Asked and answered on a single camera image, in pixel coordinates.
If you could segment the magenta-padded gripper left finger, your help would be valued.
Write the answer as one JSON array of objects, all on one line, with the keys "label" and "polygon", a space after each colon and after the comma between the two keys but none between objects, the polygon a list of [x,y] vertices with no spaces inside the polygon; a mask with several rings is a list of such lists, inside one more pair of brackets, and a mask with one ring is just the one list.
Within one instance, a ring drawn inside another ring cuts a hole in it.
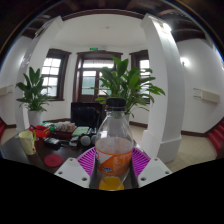
[{"label": "magenta-padded gripper left finger", "polygon": [[55,172],[55,175],[83,188],[96,189],[99,177],[97,176],[95,153],[96,150],[92,147],[77,158],[68,158]]}]

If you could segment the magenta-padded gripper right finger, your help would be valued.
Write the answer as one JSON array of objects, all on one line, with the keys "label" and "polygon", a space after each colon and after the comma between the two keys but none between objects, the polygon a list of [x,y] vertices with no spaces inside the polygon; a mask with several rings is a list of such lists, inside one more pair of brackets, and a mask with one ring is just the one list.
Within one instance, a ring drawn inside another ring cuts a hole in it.
[{"label": "magenta-padded gripper right finger", "polygon": [[169,168],[159,159],[150,158],[138,148],[132,150],[132,186],[139,188],[170,175]]}]

